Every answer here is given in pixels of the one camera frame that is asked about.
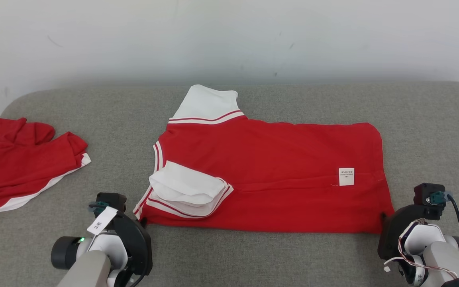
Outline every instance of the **white clothing label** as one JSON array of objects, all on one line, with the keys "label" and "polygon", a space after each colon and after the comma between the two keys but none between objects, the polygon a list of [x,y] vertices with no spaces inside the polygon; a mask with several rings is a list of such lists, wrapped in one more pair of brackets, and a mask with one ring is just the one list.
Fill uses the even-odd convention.
[{"label": "white clothing label", "polygon": [[339,186],[353,185],[354,168],[339,169]]},{"label": "white clothing label", "polygon": [[117,209],[107,206],[106,209],[102,211],[97,218],[95,218],[95,221],[90,225],[90,227],[88,227],[87,230],[90,233],[98,235],[111,222],[111,220],[113,220],[117,212]]}]

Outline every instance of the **white cable tag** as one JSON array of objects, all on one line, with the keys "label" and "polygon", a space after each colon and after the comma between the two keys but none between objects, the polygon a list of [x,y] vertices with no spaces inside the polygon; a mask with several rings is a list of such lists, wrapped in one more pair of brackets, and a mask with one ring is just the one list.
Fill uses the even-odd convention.
[{"label": "white cable tag", "polygon": [[95,221],[88,227],[87,231],[98,235],[113,220],[118,212],[117,209],[107,206],[102,213],[95,218]]},{"label": "white cable tag", "polygon": [[343,185],[353,185],[353,174],[355,169],[339,169],[339,186]]}]

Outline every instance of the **folded white sleeve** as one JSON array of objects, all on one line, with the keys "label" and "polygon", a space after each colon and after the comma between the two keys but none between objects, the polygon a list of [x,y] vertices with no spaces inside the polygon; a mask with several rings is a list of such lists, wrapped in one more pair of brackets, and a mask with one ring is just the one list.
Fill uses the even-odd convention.
[{"label": "folded white sleeve", "polygon": [[166,165],[149,178],[151,200],[192,216],[210,215],[233,191],[221,178],[195,171],[177,163]]}]

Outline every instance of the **folded red shirt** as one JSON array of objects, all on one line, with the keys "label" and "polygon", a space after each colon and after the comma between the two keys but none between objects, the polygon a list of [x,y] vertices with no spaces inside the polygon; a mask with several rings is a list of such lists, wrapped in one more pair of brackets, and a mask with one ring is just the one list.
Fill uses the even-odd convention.
[{"label": "folded red shirt", "polygon": [[63,176],[91,162],[86,142],[25,118],[0,118],[0,211],[21,207]]}]

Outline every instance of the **robotic arm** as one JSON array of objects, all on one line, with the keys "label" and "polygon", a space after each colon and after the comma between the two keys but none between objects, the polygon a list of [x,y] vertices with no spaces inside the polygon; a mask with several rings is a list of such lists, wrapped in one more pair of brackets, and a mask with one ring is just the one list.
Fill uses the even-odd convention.
[{"label": "robotic arm", "polygon": [[421,287],[459,287],[459,237],[447,236],[426,220],[439,220],[446,202],[459,211],[444,185],[423,183],[414,188],[414,204],[384,218],[378,254],[399,263],[408,284]]},{"label": "robotic arm", "polygon": [[136,286],[152,268],[151,239],[136,220],[124,214],[126,197],[99,193],[89,205],[98,216],[112,207],[117,210],[110,223],[93,238],[63,236],[51,251],[51,263],[69,271],[58,287],[125,287],[132,274],[139,279]]}]

